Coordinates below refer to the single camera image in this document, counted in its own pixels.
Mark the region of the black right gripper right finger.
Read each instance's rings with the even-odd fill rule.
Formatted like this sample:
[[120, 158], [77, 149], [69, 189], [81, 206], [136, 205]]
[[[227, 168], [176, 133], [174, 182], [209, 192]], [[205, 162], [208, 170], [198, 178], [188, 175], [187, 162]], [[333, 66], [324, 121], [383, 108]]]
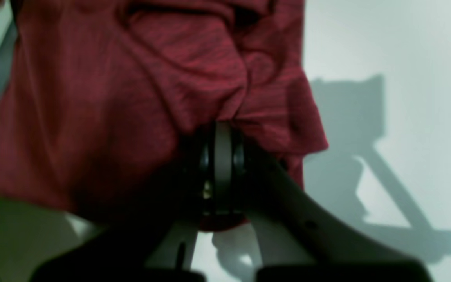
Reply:
[[258, 282], [430, 282], [413, 257], [370, 239], [304, 194], [269, 153], [224, 123], [224, 214], [243, 213]]

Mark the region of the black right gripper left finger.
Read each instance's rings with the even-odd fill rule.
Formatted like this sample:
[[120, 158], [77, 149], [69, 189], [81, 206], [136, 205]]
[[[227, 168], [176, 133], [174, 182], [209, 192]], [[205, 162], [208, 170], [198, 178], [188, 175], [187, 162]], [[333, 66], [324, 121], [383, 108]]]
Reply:
[[202, 218], [224, 210], [214, 191], [223, 127], [198, 130], [188, 152], [150, 177], [154, 193], [128, 220], [43, 263], [31, 281], [205, 282], [190, 266]]

